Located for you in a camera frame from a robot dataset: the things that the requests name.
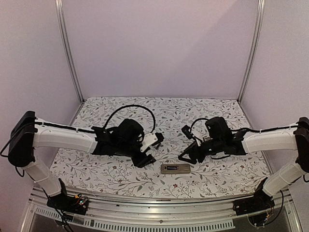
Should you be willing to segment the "white remote control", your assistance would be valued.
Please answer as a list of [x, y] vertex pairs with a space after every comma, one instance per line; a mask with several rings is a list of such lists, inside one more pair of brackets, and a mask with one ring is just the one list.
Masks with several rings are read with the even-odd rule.
[[162, 174], [189, 174], [191, 167], [189, 164], [162, 164]]

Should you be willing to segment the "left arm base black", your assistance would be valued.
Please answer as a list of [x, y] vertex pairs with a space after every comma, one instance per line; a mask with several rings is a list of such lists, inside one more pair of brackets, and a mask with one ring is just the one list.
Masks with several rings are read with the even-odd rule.
[[64, 212], [86, 215], [89, 205], [89, 199], [81, 194], [69, 196], [63, 181], [58, 179], [61, 186], [60, 194], [48, 197], [47, 206]]

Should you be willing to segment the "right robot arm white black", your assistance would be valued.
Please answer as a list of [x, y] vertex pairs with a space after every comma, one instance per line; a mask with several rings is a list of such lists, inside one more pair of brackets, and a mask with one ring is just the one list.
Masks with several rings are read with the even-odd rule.
[[261, 210], [268, 199], [309, 172], [309, 119], [301, 117], [296, 123], [264, 130], [242, 128], [232, 130], [223, 117], [206, 121], [206, 140], [196, 138], [179, 156], [190, 164], [202, 163], [206, 156], [246, 155], [258, 151], [295, 150], [298, 154], [279, 171], [264, 179], [250, 199], [254, 211]]

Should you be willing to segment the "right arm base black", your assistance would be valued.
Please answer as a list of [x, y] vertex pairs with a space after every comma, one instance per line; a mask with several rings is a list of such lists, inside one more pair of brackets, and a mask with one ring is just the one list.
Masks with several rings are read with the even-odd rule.
[[233, 210], [237, 216], [266, 210], [275, 206], [272, 196], [268, 196], [263, 192], [263, 185], [266, 180], [267, 177], [258, 185], [253, 196], [233, 201]]

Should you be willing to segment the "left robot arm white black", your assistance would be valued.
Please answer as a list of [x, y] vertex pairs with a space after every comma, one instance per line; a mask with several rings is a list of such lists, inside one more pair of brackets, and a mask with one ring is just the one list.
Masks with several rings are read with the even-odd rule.
[[54, 124], [37, 118], [34, 111], [27, 111], [12, 129], [1, 151], [7, 150], [8, 161], [22, 168], [60, 209], [67, 210], [74, 198], [67, 195], [63, 182], [35, 157], [35, 148], [55, 147], [92, 155], [129, 157], [135, 167], [142, 168], [155, 162], [147, 151], [163, 139], [161, 133], [144, 133], [143, 127], [133, 119], [124, 119], [119, 126], [108, 129], [85, 129]]

